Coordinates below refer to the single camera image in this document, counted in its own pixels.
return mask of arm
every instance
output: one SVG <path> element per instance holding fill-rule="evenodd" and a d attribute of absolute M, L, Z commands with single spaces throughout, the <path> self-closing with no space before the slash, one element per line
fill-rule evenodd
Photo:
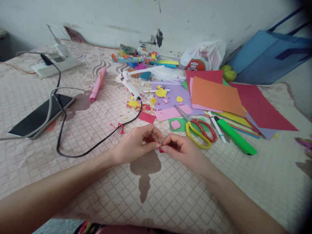
<path fill-rule="evenodd" d="M 163 151 L 204 178 L 240 233 L 287 233 L 211 163 L 188 137 L 169 134 L 162 145 Z"/>
<path fill-rule="evenodd" d="M 159 148 L 159 138 L 163 136 L 153 125 L 135 128 L 114 149 L 5 197 L 0 201 L 1 233 L 33 233 L 75 195 L 103 176 L 106 169 L 132 162 Z"/>

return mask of blue tote bag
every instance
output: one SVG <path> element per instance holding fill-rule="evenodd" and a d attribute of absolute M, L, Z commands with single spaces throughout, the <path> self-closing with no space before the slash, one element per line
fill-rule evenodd
<path fill-rule="evenodd" d="M 312 57 L 312 40 L 293 36 L 310 22 L 288 34 L 274 32 L 302 10 L 297 9 L 268 31 L 258 31 L 242 47 L 228 63 L 237 72 L 235 82 L 269 85 Z"/>

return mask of black cable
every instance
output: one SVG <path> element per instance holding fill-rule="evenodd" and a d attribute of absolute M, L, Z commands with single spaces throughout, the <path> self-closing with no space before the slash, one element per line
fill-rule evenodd
<path fill-rule="evenodd" d="M 58 72 L 59 72 L 59 79 L 58 79 L 58 83 L 57 83 L 57 88 L 59 87 L 59 84 L 60 84 L 60 80 L 61 80 L 61 72 L 60 72 L 60 70 L 57 68 L 57 66 L 47 57 L 47 56 L 45 56 L 44 54 L 41 54 L 41 57 L 42 57 L 42 59 L 44 60 L 44 61 L 48 61 L 48 63 L 51 63 L 53 66 L 55 66 L 56 67 L 56 69 L 58 70 Z M 63 120 L 63 122 L 62 122 L 62 126 L 61 126 L 61 130 L 59 131 L 59 135 L 58 135 L 58 142 L 57 142 L 57 146 L 56 146 L 56 150 L 57 150 L 57 153 L 59 154 L 59 155 L 61 155 L 61 156 L 64 156 L 64 157 L 67 157 L 67 158 L 80 158 L 80 157 L 83 157 L 83 156 L 85 156 L 85 155 L 87 155 L 88 153 L 90 153 L 92 150 L 94 150 L 96 147 L 98 147 L 103 141 L 105 141 L 107 138 L 109 138 L 114 132 L 116 132 L 117 131 L 117 129 L 119 128 L 119 127 L 121 127 L 120 125 L 114 130 L 114 131 L 112 131 L 107 137 L 105 137 L 103 140 L 101 140 L 99 143 L 97 143 L 95 146 L 93 146 L 91 149 L 89 149 L 86 153 L 83 153 L 83 154 L 81 154 L 81 155 L 77 155 L 77 156 L 69 156 L 69 155 L 66 155 L 66 154 L 63 154 L 63 153 L 61 153 L 61 151 L 60 151 L 60 146 L 61 146 L 61 137 L 62 137 L 62 132 L 63 132 L 63 127 L 64 127 L 64 123 L 65 123 L 65 120 L 66 120 L 66 118 L 67 118 L 67 114 L 66 114 L 66 111 L 64 110 L 64 108 L 63 108 L 63 104 L 62 104 L 62 101 L 61 101 L 61 99 L 60 99 L 60 95 L 58 95 L 58 97 L 56 97 L 56 92 L 57 92 L 58 90 L 55 90 L 55 92 L 53 93 L 53 96 L 55 97 L 55 99 L 56 99 L 56 101 L 57 101 L 57 103 L 58 103 L 58 105 L 59 105 L 59 107 L 61 108 L 61 110 L 63 111 L 63 113 L 64 113 L 64 115 L 65 115 L 65 117 L 64 117 L 64 120 Z M 139 111 L 139 113 L 137 114 L 137 116 L 134 118 L 134 119 L 132 119 L 132 120 L 130 120 L 130 121 L 128 121 L 128 122 L 126 122 L 126 123 L 124 123 L 124 124 L 122 124 L 122 125 L 127 125 L 127 124 L 129 124 L 129 123 L 131 123 L 132 121 L 134 121 L 134 120 L 136 120 L 138 117 L 139 117 L 139 115 L 141 114 L 141 112 L 142 112 L 142 108 L 143 108 L 143 103 L 142 103 L 142 101 L 141 101 L 141 108 L 140 108 L 140 111 Z"/>

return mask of scissor blade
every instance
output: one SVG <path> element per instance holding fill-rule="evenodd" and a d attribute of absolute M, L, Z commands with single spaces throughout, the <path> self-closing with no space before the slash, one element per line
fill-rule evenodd
<path fill-rule="evenodd" d="M 192 119 L 186 114 L 184 113 L 180 107 L 178 107 L 176 104 L 175 104 L 175 107 L 180 111 L 180 113 L 183 115 L 183 117 L 187 120 L 187 121 L 191 121 Z"/>

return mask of green highlighter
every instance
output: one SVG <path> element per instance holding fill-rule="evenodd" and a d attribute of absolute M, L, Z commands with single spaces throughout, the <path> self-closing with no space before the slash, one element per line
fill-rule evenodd
<path fill-rule="evenodd" d="M 248 155 L 255 155 L 257 151 L 242 138 L 224 119 L 214 117 L 217 124 L 232 138 L 232 140 Z"/>

